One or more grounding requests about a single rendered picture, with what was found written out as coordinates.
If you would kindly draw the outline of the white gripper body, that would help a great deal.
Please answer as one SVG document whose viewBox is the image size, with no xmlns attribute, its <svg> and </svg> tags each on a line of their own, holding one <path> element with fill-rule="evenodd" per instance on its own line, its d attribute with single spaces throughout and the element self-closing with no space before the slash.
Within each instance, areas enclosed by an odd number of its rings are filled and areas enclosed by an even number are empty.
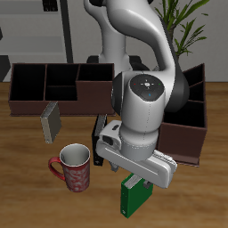
<svg viewBox="0 0 228 228">
<path fill-rule="evenodd" d="M 168 187 L 172 181 L 173 173 L 177 169 L 176 162 L 170 156 L 157 150 L 146 160 L 133 161 L 124 157 L 119 152 L 116 144 L 109 145 L 107 142 L 99 139 L 96 144 L 96 151 L 100 157 L 154 183 L 162 189 Z"/>
</svg>

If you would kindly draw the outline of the green book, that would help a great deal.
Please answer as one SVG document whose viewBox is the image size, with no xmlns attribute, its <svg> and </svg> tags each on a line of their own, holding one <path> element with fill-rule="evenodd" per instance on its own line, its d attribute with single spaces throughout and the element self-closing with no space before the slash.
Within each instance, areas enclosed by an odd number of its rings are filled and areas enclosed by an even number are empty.
<svg viewBox="0 0 228 228">
<path fill-rule="evenodd" d="M 153 184 L 149 189 L 143 187 L 145 180 L 131 174 L 121 183 L 120 213 L 129 218 L 152 194 Z"/>
</svg>

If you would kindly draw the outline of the dark brown desk caddy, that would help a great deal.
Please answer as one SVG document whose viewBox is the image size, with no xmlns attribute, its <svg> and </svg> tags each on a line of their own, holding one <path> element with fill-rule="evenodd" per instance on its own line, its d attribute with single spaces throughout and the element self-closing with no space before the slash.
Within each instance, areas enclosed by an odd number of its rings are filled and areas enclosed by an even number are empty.
<svg viewBox="0 0 228 228">
<path fill-rule="evenodd" d="M 184 75 L 190 86 L 189 100 L 176 113 L 164 113 L 157 150 L 179 164 L 198 167 L 208 131 L 205 64 L 187 69 Z"/>
<path fill-rule="evenodd" d="M 113 116 L 114 66 L 106 63 L 15 63 L 9 90 L 13 116 L 39 116 L 57 102 L 62 116 Z"/>
</svg>

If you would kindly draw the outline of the grey olive book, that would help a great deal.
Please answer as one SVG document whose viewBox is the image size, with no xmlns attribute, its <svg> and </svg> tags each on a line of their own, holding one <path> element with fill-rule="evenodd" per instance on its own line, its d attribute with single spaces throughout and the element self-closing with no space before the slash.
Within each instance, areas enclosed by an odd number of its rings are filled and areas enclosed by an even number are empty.
<svg viewBox="0 0 228 228">
<path fill-rule="evenodd" d="M 58 102 L 49 102 L 40 116 L 46 143 L 53 143 L 61 129 L 61 118 Z"/>
</svg>

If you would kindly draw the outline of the red patterned mug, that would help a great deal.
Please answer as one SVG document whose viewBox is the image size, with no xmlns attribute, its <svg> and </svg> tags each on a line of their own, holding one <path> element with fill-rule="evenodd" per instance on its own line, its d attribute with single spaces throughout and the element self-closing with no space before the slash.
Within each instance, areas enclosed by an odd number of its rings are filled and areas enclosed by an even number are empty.
<svg viewBox="0 0 228 228">
<path fill-rule="evenodd" d="M 58 157 L 48 161 L 50 171 L 64 181 L 70 191 L 85 191 L 90 183 L 90 151 L 79 143 L 65 146 Z"/>
</svg>

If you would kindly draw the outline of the green pot plant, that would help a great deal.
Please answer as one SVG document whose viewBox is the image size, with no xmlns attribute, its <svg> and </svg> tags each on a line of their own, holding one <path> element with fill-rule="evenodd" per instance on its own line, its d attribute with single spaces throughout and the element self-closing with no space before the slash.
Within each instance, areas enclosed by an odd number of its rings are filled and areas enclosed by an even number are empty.
<svg viewBox="0 0 228 228">
<path fill-rule="evenodd" d="M 168 34 L 171 37 L 171 41 L 175 42 L 176 57 L 179 58 L 182 54 L 188 55 L 191 53 L 189 47 L 198 41 L 205 40 L 206 37 L 202 37 L 201 34 L 204 29 L 204 25 L 199 26 L 194 31 L 192 31 L 192 26 L 195 22 L 195 19 L 187 21 L 183 24 L 183 21 L 189 17 L 193 12 L 199 9 L 201 6 L 207 4 L 209 0 L 199 0 L 194 3 L 193 0 L 190 0 L 183 9 L 179 7 L 180 0 L 161 0 L 159 3 L 162 6 L 162 11 L 156 8 L 156 12 L 165 22 L 167 27 Z M 182 33 L 182 38 L 177 40 L 174 37 L 175 29 L 180 27 L 180 32 Z"/>
</svg>

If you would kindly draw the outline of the black upright post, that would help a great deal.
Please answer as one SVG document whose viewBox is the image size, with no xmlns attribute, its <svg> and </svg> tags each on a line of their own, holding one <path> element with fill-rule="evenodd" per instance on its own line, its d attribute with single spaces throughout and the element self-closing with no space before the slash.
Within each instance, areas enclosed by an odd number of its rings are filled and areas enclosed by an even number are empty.
<svg viewBox="0 0 228 228">
<path fill-rule="evenodd" d="M 63 36 L 64 36 L 67 63 L 72 63 L 73 62 L 73 52 L 72 52 L 72 44 L 71 44 L 70 26 L 69 26 L 68 1 L 60 0 L 60 6 L 61 6 L 61 20 L 62 20 L 62 28 L 63 28 Z"/>
</svg>

